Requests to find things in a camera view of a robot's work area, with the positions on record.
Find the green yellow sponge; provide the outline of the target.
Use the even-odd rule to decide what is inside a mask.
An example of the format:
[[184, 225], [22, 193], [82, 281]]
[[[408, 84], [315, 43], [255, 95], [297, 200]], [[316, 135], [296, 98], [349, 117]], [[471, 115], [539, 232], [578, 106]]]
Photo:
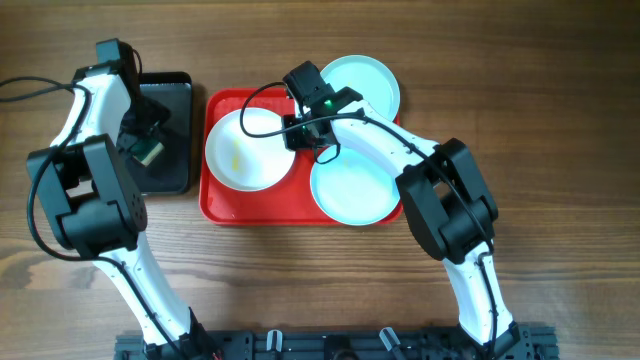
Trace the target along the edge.
[[144, 167], [149, 166], [163, 150], [164, 145], [155, 139], [140, 140], [129, 149], [133, 159]]

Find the white round plate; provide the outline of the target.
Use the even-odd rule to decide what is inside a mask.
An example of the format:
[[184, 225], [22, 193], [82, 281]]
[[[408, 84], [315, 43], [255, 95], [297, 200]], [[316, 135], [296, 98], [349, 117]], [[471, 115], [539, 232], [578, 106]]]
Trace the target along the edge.
[[254, 192], [271, 187], [292, 168], [295, 152], [278, 136], [253, 138], [240, 127], [240, 112], [224, 115], [213, 126], [205, 144], [205, 161], [224, 186]]

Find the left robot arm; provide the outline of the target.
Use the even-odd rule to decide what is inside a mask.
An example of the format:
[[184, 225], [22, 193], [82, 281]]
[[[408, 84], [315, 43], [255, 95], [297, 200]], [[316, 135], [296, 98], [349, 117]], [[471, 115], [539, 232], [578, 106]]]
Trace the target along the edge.
[[118, 39], [97, 43], [98, 62], [76, 71], [74, 102], [51, 145], [29, 154], [27, 221], [38, 246], [34, 205], [41, 204], [69, 262], [105, 273], [142, 330], [146, 359], [212, 359], [217, 347], [191, 308], [170, 287], [150, 249], [143, 197], [116, 149], [127, 113], [147, 108], [135, 50]]

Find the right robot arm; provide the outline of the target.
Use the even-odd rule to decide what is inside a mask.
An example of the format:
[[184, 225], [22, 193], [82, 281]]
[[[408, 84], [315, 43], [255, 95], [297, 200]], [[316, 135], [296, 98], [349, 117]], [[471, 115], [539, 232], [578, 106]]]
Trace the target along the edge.
[[300, 111], [284, 123], [288, 143], [342, 145], [394, 177], [411, 234], [445, 267], [461, 330], [485, 358], [504, 356], [517, 339], [493, 263], [498, 208], [469, 148], [408, 132], [352, 88], [334, 89], [309, 61], [283, 83]]

